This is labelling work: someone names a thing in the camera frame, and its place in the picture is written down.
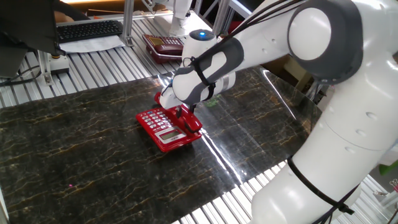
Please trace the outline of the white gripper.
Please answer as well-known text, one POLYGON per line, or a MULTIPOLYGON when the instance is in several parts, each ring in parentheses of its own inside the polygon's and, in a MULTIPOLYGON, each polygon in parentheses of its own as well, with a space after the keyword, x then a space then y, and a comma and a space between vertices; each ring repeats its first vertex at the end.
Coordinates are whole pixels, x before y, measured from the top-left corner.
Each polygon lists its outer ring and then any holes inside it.
MULTIPOLYGON (((164 87, 160 93, 159 103, 165 109, 176 107, 176 118, 179 119, 182 114, 182 107, 184 99, 187 97, 187 89, 182 85, 174 85, 173 83, 164 87)), ((190 105, 189 110, 194 113, 196 104, 190 105)))

